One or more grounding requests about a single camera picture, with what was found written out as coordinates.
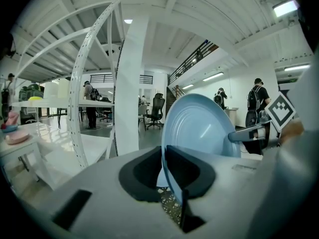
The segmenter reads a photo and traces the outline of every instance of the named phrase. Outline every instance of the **black mesh office chair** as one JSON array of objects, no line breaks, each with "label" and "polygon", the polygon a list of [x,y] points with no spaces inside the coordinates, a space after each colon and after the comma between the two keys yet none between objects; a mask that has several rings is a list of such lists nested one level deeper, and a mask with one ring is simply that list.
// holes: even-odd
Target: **black mesh office chair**
[{"label": "black mesh office chair", "polygon": [[149,125],[147,129],[149,129],[150,126],[158,126],[160,128],[162,123],[158,123],[157,121],[163,118],[163,111],[162,108],[165,103],[165,99],[162,98],[163,94],[157,93],[155,97],[153,98],[153,109],[152,114],[148,114],[147,117],[152,120],[151,123],[148,123],[146,125]]},{"label": "black mesh office chair", "polygon": [[[101,101],[101,102],[111,103],[111,101],[110,101],[108,98],[106,98],[106,97],[103,97],[100,101]],[[105,117],[102,118],[102,119],[100,119],[100,121],[106,120],[106,122],[107,122],[108,120],[110,120],[110,119],[111,119],[110,116],[112,116],[112,108],[104,107],[104,108],[103,108],[103,115],[104,115]]]}]

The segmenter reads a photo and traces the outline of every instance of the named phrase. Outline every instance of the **white sign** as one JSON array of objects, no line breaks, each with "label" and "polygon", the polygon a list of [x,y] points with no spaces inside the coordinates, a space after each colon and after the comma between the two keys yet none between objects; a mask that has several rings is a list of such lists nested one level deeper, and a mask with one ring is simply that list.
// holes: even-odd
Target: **white sign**
[{"label": "white sign", "polygon": [[265,110],[278,131],[281,131],[296,114],[293,105],[281,92],[266,106]]}]

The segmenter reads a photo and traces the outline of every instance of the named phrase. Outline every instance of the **blue plate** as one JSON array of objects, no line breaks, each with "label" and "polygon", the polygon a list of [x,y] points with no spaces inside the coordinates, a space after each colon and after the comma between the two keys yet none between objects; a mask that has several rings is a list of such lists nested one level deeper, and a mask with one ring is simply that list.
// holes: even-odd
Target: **blue plate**
[{"label": "blue plate", "polygon": [[[185,95],[172,105],[167,114],[161,140],[162,158],[164,160],[167,145],[240,157],[240,145],[228,139],[228,134],[234,131],[227,114],[213,100],[199,94]],[[157,186],[168,186],[163,169]]]},{"label": "blue plate", "polygon": [[7,125],[5,129],[2,129],[3,133],[10,133],[13,131],[16,131],[18,128],[18,125]]}]

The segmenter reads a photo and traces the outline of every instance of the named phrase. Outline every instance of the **ceiling light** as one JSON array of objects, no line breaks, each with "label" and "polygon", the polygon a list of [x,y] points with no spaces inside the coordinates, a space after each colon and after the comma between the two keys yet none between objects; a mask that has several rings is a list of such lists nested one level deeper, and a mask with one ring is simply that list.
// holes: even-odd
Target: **ceiling light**
[{"label": "ceiling light", "polygon": [[215,74],[215,75],[213,75],[213,76],[210,76],[210,77],[208,77],[208,78],[206,78],[206,79],[204,79],[203,81],[208,81],[208,80],[210,80],[210,79],[213,79],[213,78],[216,78],[216,77],[218,77],[218,76],[221,76],[221,75],[223,75],[224,73],[218,73],[218,74]]},{"label": "ceiling light", "polygon": [[182,89],[185,90],[185,89],[188,89],[188,88],[193,87],[193,86],[194,86],[193,84],[190,84],[190,85],[188,85],[188,86],[186,86],[186,87],[184,87]]},{"label": "ceiling light", "polygon": [[126,23],[126,24],[131,24],[132,23],[132,19],[124,19],[124,22]]},{"label": "ceiling light", "polygon": [[310,65],[293,66],[293,67],[285,68],[285,71],[292,71],[292,70],[298,70],[298,69],[307,69],[309,67],[310,67]]},{"label": "ceiling light", "polygon": [[294,0],[282,2],[273,7],[277,17],[280,17],[288,12],[297,10],[297,3]]}]

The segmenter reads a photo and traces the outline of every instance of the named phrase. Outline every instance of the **stair railing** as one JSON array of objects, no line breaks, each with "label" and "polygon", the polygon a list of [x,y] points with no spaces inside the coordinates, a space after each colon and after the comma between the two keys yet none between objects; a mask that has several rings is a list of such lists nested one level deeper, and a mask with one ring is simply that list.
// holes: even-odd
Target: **stair railing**
[{"label": "stair railing", "polygon": [[176,99],[182,97],[185,95],[185,93],[183,92],[183,90],[181,90],[178,85],[176,85],[175,87],[172,88],[172,93],[173,95],[176,97]]}]

